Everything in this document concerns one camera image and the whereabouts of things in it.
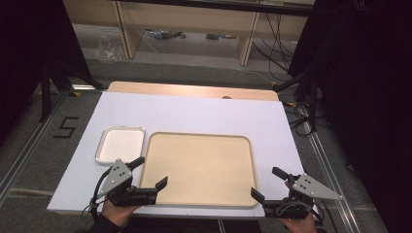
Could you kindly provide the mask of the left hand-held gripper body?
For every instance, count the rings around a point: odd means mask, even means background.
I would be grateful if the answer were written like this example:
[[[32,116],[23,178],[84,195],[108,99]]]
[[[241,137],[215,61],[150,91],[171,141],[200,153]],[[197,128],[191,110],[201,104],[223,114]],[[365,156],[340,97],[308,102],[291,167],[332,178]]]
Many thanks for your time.
[[[158,191],[155,187],[138,188],[132,184],[133,171],[117,159],[98,182],[96,199],[106,197],[117,207],[154,205]]]

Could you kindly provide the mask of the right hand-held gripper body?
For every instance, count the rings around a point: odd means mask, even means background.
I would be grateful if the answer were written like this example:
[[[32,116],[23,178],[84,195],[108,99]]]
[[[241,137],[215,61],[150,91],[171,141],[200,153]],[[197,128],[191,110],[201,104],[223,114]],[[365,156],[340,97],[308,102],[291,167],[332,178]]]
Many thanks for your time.
[[[289,174],[285,182],[290,190],[289,196],[283,200],[264,200],[263,210],[266,217],[306,219],[313,210],[315,199],[342,199],[341,194],[307,174]]]

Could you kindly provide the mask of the person's left hand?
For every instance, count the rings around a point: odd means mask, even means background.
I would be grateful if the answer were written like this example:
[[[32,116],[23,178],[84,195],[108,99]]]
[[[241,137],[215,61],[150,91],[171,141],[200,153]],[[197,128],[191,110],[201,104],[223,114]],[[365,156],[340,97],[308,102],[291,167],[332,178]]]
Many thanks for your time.
[[[117,207],[107,200],[102,208],[102,215],[118,227],[124,226],[139,206]]]

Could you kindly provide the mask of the person's right hand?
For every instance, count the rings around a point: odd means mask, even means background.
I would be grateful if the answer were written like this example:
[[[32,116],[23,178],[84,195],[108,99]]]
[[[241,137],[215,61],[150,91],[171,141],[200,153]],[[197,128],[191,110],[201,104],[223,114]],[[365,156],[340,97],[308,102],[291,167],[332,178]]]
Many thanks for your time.
[[[280,218],[280,221],[291,233],[318,233],[312,215],[308,215],[306,219]]]

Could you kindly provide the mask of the small white metal-rimmed tray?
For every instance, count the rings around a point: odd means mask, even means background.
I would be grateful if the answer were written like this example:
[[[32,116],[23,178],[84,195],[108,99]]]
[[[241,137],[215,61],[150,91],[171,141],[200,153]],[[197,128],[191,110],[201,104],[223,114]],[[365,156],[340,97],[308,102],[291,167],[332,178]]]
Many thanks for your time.
[[[102,164],[111,164],[117,159],[131,162],[141,155],[144,139],[142,127],[110,126],[102,133],[95,159]]]

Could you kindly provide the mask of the large beige tray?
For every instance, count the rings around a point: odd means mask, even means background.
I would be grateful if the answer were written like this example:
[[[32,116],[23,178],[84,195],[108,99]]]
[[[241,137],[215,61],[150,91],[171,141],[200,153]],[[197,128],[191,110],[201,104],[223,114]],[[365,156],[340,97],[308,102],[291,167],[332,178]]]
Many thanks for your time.
[[[244,136],[156,132],[139,185],[167,178],[157,195],[163,206],[252,208],[257,201],[253,151]]]

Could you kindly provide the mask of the white board table cover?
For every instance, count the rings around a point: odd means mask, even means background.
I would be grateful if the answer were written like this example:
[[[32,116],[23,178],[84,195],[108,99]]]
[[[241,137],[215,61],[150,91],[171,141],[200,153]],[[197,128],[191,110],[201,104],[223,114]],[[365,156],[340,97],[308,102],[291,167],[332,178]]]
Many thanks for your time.
[[[244,136],[250,140],[257,188],[268,199],[288,195],[274,166],[301,174],[301,161],[285,110],[279,101],[178,97],[105,92],[52,197],[48,210],[77,214],[89,203],[106,165],[95,159],[101,135],[109,126],[141,126],[156,132]]]

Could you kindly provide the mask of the black metal stand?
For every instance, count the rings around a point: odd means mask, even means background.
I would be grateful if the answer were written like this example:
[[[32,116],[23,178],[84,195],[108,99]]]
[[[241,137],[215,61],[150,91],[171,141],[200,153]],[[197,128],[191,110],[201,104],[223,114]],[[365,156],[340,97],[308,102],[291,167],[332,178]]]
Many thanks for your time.
[[[41,67],[41,122],[44,122],[52,112],[51,82],[56,86],[58,91],[73,91],[74,87],[69,81],[70,77],[79,78],[99,90],[108,88],[107,85],[94,80],[88,68],[83,71],[82,69],[70,66],[62,60],[45,60]]]
[[[285,83],[274,86],[272,90],[276,93],[279,93],[291,87],[293,84],[298,84],[298,87],[293,95],[293,98],[297,102],[301,102],[305,99],[309,100],[308,115],[302,118],[300,122],[309,123],[309,133],[316,132],[316,105],[318,89],[318,82],[316,80],[316,68],[313,65],[309,65],[302,73],[293,77],[291,80],[286,81]]]

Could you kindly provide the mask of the light wooden table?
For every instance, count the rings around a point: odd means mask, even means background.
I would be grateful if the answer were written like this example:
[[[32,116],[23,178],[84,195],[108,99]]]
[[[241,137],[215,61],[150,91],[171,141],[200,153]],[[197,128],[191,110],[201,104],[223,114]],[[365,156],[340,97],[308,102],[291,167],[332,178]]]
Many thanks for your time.
[[[111,92],[205,97],[219,99],[242,99],[259,101],[279,100],[278,94],[272,90],[169,83],[112,82],[109,85],[108,90]]]

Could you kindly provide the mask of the black curtain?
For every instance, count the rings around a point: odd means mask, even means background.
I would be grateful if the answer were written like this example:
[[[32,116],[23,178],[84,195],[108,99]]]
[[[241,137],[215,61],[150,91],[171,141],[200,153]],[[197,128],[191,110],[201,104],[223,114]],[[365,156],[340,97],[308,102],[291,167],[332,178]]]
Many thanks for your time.
[[[318,84],[326,115],[389,233],[412,233],[412,0],[315,0],[291,75],[332,29]]]
[[[43,77],[99,86],[88,70],[62,0],[0,0],[0,145]]]

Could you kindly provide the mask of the clear plastic bag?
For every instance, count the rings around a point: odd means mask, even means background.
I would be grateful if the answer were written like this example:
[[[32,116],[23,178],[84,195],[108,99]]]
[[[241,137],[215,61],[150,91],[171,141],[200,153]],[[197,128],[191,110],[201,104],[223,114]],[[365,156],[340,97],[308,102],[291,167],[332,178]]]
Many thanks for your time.
[[[100,31],[95,56],[102,63],[124,61],[120,31],[117,28],[105,28]]]

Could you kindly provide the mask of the bluish bundle under shelf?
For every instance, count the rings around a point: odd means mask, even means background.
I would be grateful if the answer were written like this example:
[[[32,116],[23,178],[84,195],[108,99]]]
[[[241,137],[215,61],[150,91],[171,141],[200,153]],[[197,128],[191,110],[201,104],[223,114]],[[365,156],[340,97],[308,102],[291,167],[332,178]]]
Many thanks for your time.
[[[166,40],[173,38],[185,39],[187,37],[185,32],[167,31],[167,30],[145,30],[145,35],[155,38],[156,40]]]

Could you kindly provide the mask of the small brown object under shelf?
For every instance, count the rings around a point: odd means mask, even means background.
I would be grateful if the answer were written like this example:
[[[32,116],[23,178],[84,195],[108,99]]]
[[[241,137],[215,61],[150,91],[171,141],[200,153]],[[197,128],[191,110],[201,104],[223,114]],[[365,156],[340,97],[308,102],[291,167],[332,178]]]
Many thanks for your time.
[[[208,40],[237,39],[236,36],[225,35],[225,34],[206,34],[205,38]]]

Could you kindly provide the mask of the light wooden shelf unit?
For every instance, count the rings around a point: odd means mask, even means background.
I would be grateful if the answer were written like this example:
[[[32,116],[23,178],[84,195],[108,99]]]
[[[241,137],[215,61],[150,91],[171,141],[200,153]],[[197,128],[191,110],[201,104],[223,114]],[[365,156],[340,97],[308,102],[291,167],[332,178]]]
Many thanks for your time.
[[[297,41],[307,18],[280,14],[130,3],[112,0],[63,0],[73,23],[116,26],[125,57],[131,59],[145,29],[227,34],[237,39],[240,64],[248,63],[252,40],[269,38],[276,28],[286,41]]]

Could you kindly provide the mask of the aluminium floor rail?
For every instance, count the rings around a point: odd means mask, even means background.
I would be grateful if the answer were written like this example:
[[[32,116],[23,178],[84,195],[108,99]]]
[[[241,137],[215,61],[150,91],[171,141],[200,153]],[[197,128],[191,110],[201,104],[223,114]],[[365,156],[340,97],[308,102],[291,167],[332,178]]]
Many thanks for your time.
[[[340,201],[335,200],[334,203],[338,213],[340,214],[340,218],[343,225],[345,226],[347,233],[361,233],[358,222],[356,220],[356,216],[352,208],[350,207],[346,195],[344,194],[343,189],[331,167],[325,149],[321,143],[317,131],[315,130],[315,126],[309,123],[308,110],[304,105],[298,105],[296,109],[300,115],[303,115],[306,118],[306,120],[303,122],[305,134],[309,137],[312,148],[325,177],[326,183],[332,190],[342,195],[342,199]]]
[[[37,120],[35,128],[24,141],[22,148],[18,151],[18,155],[15,157],[11,165],[8,166],[7,173],[0,179],[0,206],[7,199],[12,187],[17,182],[18,177],[21,175],[31,156],[43,140],[56,111],[60,108],[67,96],[67,92],[59,92],[56,95],[51,104],[51,111],[46,116],[42,116]]]

